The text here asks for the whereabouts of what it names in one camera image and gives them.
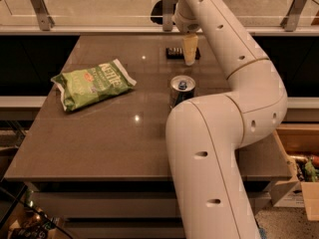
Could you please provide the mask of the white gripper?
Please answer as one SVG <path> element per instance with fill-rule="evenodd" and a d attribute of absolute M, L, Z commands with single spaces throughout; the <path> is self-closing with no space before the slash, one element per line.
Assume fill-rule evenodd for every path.
<path fill-rule="evenodd" d="M 191 66 L 195 62 L 198 43 L 197 35 L 194 33 L 199 30 L 199 24 L 185 0 L 178 0 L 172 19 L 181 33 L 192 33 L 182 38 L 184 61 L 187 66 Z"/>

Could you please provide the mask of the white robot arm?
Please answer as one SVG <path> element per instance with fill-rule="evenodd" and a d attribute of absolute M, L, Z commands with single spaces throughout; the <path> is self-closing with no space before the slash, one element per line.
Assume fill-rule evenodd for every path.
<path fill-rule="evenodd" d="M 230 87 L 188 99 L 167 118 L 167 155 L 185 237 L 260 239 L 235 152 L 281 124 L 284 84 L 222 0 L 178 0 L 175 23 L 180 31 L 199 25 Z"/>

